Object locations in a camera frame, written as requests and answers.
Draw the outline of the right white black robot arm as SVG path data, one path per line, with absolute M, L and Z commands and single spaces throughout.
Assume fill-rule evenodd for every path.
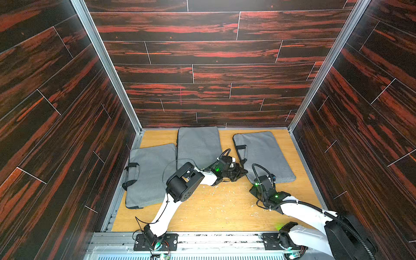
M 364 227 L 351 214 L 339 214 L 300 201 L 291 194 L 277 192 L 270 177 L 256 177 L 250 193 L 262 203 L 261 208 L 276 211 L 298 222 L 282 226 L 274 237 L 264 236 L 273 247 L 286 251 L 287 260 L 298 260 L 314 249 L 336 260 L 374 260 L 378 248 Z

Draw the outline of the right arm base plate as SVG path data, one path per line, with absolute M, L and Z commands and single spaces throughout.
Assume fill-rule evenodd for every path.
M 279 232 L 263 233 L 261 239 L 263 240 L 265 250 L 291 250 L 293 248 L 288 238 L 282 237 Z

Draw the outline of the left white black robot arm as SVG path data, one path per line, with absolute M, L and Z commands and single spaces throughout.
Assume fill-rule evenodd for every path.
M 221 155 L 202 170 L 191 162 L 186 162 L 167 180 L 163 204 L 154 220 L 145 225 L 142 231 L 144 238 L 152 248 L 158 248 L 175 212 L 193 195 L 199 185 L 216 186 L 223 179 L 235 182 L 247 173 L 235 158 L 227 155 Z

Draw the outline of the grey laptop bag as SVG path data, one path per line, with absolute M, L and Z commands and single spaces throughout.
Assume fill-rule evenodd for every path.
M 222 154 L 219 130 L 211 127 L 181 127 L 177 138 L 177 169 L 191 162 L 200 170 Z
M 233 142 L 238 154 L 239 162 L 248 171 L 247 178 L 254 184 L 256 176 L 252 164 L 259 164 L 266 171 L 255 167 L 259 176 L 268 172 L 276 177 L 275 183 L 291 183 L 296 177 L 287 163 L 274 135 L 270 132 L 235 134 Z
M 142 209 L 162 203 L 166 181 L 177 170 L 176 159 L 175 144 L 133 149 L 122 184 L 126 207 Z

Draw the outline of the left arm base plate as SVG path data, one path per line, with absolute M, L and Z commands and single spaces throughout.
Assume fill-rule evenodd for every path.
M 168 233 L 157 238 L 147 238 L 144 234 L 137 234 L 134 239 L 133 251 L 176 251 L 178 234 Z

